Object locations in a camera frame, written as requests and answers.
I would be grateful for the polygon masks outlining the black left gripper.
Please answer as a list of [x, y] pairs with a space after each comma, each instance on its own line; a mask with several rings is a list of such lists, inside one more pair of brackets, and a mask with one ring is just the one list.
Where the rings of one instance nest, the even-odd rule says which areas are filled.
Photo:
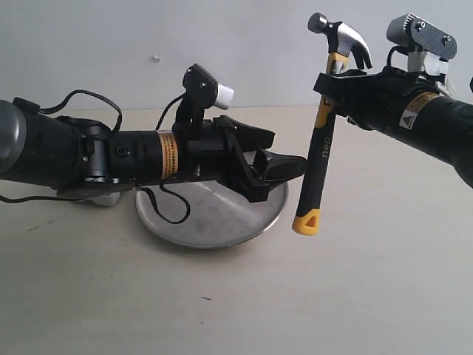
[[[227, 115], [204, 120], [199, 126], [175, 123], [179, 146], [176, 180], [216, 181], [250, 202], [268, 199], [274, 189], [302, 176], [307, 160], [269, 152], [275, 133], [240, 123]], [[253, 168], [245, 153], [255, 151]]]

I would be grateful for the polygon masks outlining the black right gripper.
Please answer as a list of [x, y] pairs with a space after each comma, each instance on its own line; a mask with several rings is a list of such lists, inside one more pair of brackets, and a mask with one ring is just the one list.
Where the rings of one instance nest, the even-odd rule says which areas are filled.
[[384, 69], [374, 75], [350, 70], [343, 75], [319, 73], [313, 90], [337, 102], [339, 113], [363, 129], [382, 133], [442, 133], [435, 110], [440, 91], [414, 73]]

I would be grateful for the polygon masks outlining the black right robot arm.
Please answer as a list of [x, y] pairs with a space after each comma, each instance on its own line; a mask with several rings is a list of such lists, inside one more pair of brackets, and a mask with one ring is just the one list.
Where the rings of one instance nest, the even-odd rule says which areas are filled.
[[376, 74], [321, 73], [314, 90], [337, 115], [377, 131], [453, 167], [472, 184], [472, 105], [447, 95], [413, 72], [388, 67]]

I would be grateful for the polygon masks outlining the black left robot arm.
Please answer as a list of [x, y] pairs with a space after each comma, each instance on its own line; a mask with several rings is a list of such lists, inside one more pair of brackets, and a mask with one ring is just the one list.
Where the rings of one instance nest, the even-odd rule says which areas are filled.
[[1, 103], [1, 179], [46, 186], [58, 200], [214, 181], [255, 203], [302, 176], [303, 157], [273, 153], [274, 133], [227, 115], [205, 119], [184, 98], [169, 131], [113, 132], [100, 121]]

